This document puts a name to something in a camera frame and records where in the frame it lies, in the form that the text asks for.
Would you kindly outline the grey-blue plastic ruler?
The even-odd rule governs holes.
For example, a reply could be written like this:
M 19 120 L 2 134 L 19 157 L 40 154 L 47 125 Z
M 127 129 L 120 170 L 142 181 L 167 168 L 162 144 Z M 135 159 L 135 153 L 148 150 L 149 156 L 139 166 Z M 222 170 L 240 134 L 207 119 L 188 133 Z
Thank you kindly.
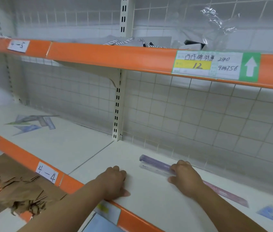
M 38 121 L 41 127 L 48 126 L 50 130 L 56 129 L 51 117 L 59 117 L 59 115 L 18 115 L 15 121 L 33 122 Z

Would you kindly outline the person's right forearm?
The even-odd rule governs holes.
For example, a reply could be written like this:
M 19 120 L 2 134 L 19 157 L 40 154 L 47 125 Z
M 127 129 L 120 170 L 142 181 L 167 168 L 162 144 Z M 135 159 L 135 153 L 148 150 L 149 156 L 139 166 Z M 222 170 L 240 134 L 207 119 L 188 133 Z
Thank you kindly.
M 205 211 L 218 232 L 267 232 L 203 182 L 197 189 L 194 200 Z

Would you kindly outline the person's left hand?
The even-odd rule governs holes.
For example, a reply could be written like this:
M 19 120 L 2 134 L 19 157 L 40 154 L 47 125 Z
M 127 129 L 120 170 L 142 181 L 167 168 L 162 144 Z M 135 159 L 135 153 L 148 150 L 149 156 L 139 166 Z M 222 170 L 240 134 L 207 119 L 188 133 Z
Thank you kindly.
M 96 182 L 102 190 L 104 200 L 114 200 L 120 189 L 125 189 L 125 179 L 127 172 L 121 170 L 119 166 L 108 167 L 103 173 L 96 177 Z

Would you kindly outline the light blue flat packet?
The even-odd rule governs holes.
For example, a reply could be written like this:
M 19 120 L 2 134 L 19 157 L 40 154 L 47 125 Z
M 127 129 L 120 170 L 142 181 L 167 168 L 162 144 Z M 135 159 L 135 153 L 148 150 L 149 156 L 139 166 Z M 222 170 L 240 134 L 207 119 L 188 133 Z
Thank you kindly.
M 125 232 L 99 214 L 95 214 L 82 232 Z

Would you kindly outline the cream slotted shelf upright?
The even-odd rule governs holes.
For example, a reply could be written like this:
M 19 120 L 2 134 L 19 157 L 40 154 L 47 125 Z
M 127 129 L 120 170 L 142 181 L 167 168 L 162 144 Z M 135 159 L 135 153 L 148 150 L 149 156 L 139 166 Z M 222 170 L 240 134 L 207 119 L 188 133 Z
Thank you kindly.
M 135 0 L 121 0 L 120 6 L 120 40 L 132 37 L 133 17 L 134 17 Z M 124 96 L 126 90 L 127 70 L 119 70 L 119 85 L 116 86 L 115 93 L 115 119 L 113 125 L 113 140 L 119 141 L 123 134 L 123 112 Z

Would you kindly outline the purple plastic ruler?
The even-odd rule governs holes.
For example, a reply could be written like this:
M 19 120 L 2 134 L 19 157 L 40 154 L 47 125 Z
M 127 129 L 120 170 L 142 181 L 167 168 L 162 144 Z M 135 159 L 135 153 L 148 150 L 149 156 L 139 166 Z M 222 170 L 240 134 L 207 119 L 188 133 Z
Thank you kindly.
M 176 173 L 171 169 L 170 165 L 163 163 L 161 161 L 158 161 L 154 158 L 151 158 L 146 155 L 141 155 L 139 157 L 139 161 L 140 161 L 139 166 L 143 169 L 146 169 L 148 171 L 151 171 L 151 172 L 154 172 L 159 175 L 166 176 L 166 177 L 176 176 Z M 243 199 L 242 197 L 237 196 L 231 192 L 228 192 L 228 191 L 226 191 L 220 187 L 217 187 L 209 182 L 206 182 L 206 181 L 203 181 L 203 182 L 204 182 L 204 184 L 209 186 L 214 192 L 216 192 L 218 195 L 223 196 L 235 203 L 238 203 L 241 206 L 249 208 L 249 204 L 246 199 Z

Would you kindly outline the cream shelf bracket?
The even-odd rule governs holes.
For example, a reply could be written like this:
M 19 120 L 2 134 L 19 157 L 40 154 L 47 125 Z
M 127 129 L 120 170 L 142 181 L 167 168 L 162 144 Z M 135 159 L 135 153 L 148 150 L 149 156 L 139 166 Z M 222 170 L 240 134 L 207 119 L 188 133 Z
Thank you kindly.
M 108 78 L 112 81 L 113 85 L 116 88 L 120 86 L 120 69 L 106 67 L 106 66 L 75 63 L 75 62 L 65 62 L 65 61 L 59 61 L 59 60 L 55 60 L 55 62 L 58 62 L 59 64 L 66 67 L 70 67 L 76 70 L 84 71 L 86 73 L 91 73 L 91 74 Z

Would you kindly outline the white and yellow shelf label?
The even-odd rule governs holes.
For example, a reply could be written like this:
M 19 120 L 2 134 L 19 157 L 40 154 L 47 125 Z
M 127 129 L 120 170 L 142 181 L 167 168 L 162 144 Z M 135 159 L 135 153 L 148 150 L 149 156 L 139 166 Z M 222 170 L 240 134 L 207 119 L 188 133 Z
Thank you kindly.
M 121 214 L 121 209 L 119 207 L 111 204 L 110 202 L 102 200 L 95 207 L 94 211 L 117 226 Z

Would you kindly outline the person's left forearm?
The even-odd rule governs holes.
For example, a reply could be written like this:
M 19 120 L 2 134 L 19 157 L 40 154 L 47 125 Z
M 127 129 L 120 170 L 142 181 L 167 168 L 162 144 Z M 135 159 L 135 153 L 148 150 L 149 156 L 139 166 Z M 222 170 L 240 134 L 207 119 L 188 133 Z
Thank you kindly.
M 17 232 L 78 232 L 105 196 L 105 186 L 95 179 L 32 219 Z

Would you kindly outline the orange-edged metal shelf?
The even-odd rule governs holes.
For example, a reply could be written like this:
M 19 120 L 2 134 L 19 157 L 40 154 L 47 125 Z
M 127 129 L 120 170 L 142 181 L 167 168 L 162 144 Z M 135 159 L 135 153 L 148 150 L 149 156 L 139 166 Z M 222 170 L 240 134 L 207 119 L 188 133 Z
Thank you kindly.
M 85 43 L 63 43 L 37 39 L 30 40 L 26 53 L 8 50 L 12 39 L 0 38 L 0 53 L 23 57 L 43 58 L 49 61 L 75 62 L 106 66 L 116 69 L 165 74 L 208 81 L 226 82 L 246 86 L 273 89 L 273 54 L 261 54 L 257 82 L 242 82 L 172 74 L 176 49 L 108 46 Z
M 55 185 L 71 194 L 94 179 L 107 167 L 119 166 L 127 172 L 125 187 L 129 197 L 114 204 L 121 208 L 118 226 L 126 231 L 216 231 L 209 218 L 193 200 L 180 194 L 166 176 L 141 168 L 139 157 L 146 155 L 166 164 L 189 161 L 206 182 L 246 199 L 249 208 L 222 197 L 238 210 L 273 232 L 273 220 L 257 211 L 273 206 L 273 126 L 265 142 L 247 141 L 218 132 L 213 144 L 186 136 L 158 131 L 162 139 L 124 133 L 122 140 L 60 117 L 48 127 L 16 135 L 19 129 L 5 125 L 18 115 L 44 115 L 21 104 L 0 106 L 0 151 L 35 171 L 41 161 L 58 172 Z

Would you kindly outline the pile of brown paper bags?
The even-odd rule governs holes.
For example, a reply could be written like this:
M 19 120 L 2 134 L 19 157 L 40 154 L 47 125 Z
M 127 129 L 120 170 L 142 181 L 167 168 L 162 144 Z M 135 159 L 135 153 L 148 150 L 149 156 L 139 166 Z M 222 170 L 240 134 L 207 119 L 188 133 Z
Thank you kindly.
M 35 217 L 62 200 L 66 192 L 9 156 L 0 155 L 0 205 L 12 214 Z

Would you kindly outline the clear plastic wrapping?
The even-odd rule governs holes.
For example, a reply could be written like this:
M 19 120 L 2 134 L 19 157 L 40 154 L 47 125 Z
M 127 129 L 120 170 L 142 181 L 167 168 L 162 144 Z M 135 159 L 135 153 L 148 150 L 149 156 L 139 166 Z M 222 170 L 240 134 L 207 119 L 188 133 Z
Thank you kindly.
M 177 49 L 224 51 L 226 41 L 238 28 L 239 12 L 222 16 L 223 11 L 214 5 L 188 6 L 183 17 L 174 12 L 169 17 L 169 26 L 176 37 L 172 47 Z

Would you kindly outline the price label with green arrow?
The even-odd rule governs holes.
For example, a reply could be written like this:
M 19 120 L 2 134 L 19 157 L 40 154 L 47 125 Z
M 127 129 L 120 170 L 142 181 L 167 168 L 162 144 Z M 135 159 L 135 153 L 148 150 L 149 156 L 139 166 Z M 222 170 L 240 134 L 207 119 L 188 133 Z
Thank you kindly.
M 261 53 L 178 50 L 172 74 L 257 82 Z

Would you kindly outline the person's right hand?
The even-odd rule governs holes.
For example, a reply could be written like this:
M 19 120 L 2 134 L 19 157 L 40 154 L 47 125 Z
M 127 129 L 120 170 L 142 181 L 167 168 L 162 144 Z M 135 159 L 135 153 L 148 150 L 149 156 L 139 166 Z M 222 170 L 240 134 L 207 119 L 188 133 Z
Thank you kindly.
M 188 161 L 179 160 L 171 165 L 176 173 L 177 184 L 173 184 L 185 196 L 197 199 L 198 193 L 205 187 L 203 180 Z

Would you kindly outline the white handwritten paper label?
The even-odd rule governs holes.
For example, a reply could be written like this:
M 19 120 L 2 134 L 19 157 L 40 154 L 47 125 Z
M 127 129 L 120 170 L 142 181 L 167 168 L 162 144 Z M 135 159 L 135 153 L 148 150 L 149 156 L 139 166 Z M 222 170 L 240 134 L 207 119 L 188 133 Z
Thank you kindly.
M 56 183 L 58 172 L 54 170 L 52 167 L 50 167 L 49 165 L 40 161 L 37 165 L 35 172 L 41 175 L 42 177 L 46 178 L 47 180 L 49 180 L 51 183 L 53 184 Z
M 30 44 L 30 40 L 12 39 L 7 47 L 8 50 L 20 53 L 26 53 Z

